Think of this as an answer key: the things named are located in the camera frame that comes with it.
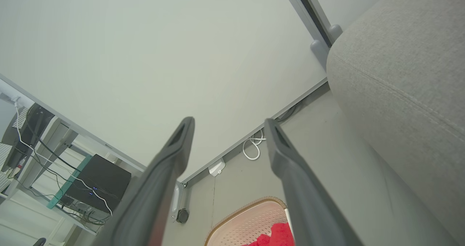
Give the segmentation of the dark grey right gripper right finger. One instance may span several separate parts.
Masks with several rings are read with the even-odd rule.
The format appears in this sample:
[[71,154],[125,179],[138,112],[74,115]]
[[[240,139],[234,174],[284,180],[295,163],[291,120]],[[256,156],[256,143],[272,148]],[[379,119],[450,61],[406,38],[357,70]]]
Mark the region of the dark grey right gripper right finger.
[[281,180],[297,246],[362,246],[362,241],[276,120],[264,121],[270,164]]

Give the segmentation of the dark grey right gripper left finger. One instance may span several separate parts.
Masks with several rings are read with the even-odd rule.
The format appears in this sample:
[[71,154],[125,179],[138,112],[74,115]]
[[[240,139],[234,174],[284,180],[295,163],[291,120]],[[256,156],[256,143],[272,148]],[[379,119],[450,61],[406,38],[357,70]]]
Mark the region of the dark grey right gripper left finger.
[[185,117],[134,188],[96,236],[94,246],[160,246],[177,178],[184,173],[195,131]]

